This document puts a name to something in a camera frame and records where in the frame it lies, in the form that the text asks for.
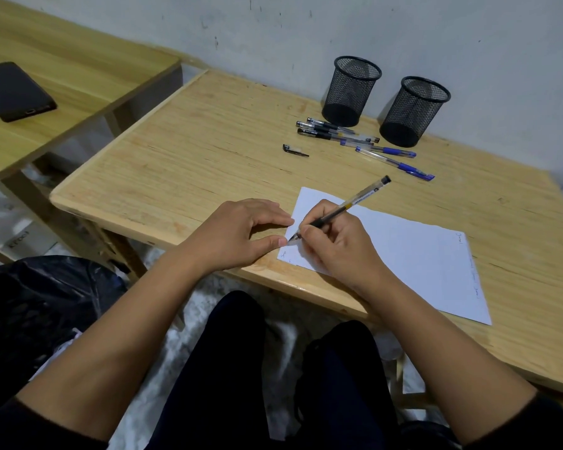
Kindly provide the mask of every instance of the white wall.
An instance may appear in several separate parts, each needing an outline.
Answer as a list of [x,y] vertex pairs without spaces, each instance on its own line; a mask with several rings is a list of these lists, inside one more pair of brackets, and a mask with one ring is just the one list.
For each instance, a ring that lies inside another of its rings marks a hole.
[[370,116],[405,75],[437,80],[453,98],[429,132],[563,185],[563,0],[14,1],[318,99],[335,57],[362,56],[383,71]]

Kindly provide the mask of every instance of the white paper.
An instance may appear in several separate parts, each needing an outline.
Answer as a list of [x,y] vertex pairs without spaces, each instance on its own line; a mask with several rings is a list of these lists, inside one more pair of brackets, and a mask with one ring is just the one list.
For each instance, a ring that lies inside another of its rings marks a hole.
[[[295,222],[288,227],[286,238],[296,233],[300,222],[321,199],[337,204],[343,202],[325,192],[302,188],[292,213]],[[492,324],[469,243],[463,232],[429,226],[360,205],[348,212],[361,220],[373,246],[392,272],[434,308]],[[302,250],[302,242],[283,247],[277,258],[329,274],[309,261]]]

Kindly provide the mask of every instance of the pen holder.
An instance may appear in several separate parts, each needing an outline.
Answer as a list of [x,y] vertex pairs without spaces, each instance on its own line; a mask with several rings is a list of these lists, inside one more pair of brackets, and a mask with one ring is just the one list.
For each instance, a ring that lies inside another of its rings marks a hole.
[[349,56],[338,57],[334,66],[336,69],[321,113],[335,125],[355,126],[382,71],[370,61]]
[[414,147],[440,107],[450,99],[450,92],[423,77],[405,77],[400,85],[379,133],[394,145]]

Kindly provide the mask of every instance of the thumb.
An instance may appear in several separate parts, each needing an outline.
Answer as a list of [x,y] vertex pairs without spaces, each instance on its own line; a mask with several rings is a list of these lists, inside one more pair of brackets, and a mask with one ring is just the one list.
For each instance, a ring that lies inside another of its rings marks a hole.
[[313,248],[321,260],[325,263],[332,257],[334,244],[323,231],[314,226],[303,226],[300,229],[300,236]]
[[250,252],[255,259],[264,256],[274,249],[278,249],[286,244],[286,239],[279,235],[269,235],[258,240],[250,241]]

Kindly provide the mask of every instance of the wooden desk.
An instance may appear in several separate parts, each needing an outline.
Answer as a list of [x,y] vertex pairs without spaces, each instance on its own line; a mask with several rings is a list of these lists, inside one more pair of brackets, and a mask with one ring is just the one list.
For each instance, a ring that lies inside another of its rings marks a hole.
[[[206,71],[68,177],[51,200],[168,248],[225,200],[270,198],[292,212],[302,186],[349,197],[387,173],[392,185],[365,206],[468,236],[494,325],[450,318],[528,379],[563,391],[563,196],[548,173],[424,137],[413,161],[436,179],[419,181],[336,143],[296,134],[296,120],[320,113],[310,99]],[[375,134],[377,128],[362,118],[357,129]],[[283,143],[310,158],[283,152]],[[354,318],[373,318],[336,281],[276,256],[232,273]]]
[[0,189],[27,207],[70,251],[101,261],[20,172],[76,129],[105,115],[117,136],[135,120],[125,104],[180,60],[0,0],[0,62],[14,61],[56,101],[58,109],[16,122],[0,120]]

